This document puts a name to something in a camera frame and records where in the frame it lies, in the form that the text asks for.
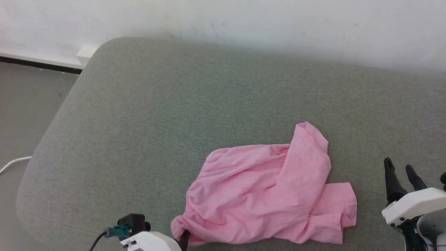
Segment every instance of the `black cable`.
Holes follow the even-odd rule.
[[[90,247],[90,250],[89,250],[89,251],[92,251],[92,250],[93,250],[93,248],[96,246],[96,244],[98,243],[98,241],[99,241],[105,234],[107,234],[107,232],[103,232],[102,234],[100,234],[100,235],[96,238],[95,242],[93,242],[93,245]]]

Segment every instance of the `floor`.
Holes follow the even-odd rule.
[[[0,168],[33,154],[77,77],[0,63]],[[42,245],[28,236],[15,212],[17,189],[27,163],[14,164],[0,175],[0,243],[5,251],[44,250],[36,248]]]

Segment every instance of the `pink shirt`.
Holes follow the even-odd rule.
[[[342,244],[356,224],[350,183],[325,184],[328,141],[310,123],[298,124],[290,144],[213,151],[186,193],[186,209],[171,223],[190,245],[251,243],[282,238]]]

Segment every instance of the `white wall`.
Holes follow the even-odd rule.
[[[0,53],[79,64],[82,46],[147,36],[446,72],[445,0],[0,0]]]

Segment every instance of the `gray sofa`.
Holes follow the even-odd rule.
[[[148,38],[102,45],[33,154],[17,213],[48,250],[88,250],[104,227],[143,213],[171,235],[185,193],[213,150],[287,143],[309,121],[330,142],[328,182],[350,182],[357,226],[344,244],[267,239],[190,250],[402,250],[381,216],[383,160],[401,183],[412,164],[440,188],[446,81],[379,69]],[[122,250],[117,239],[96,251]]]

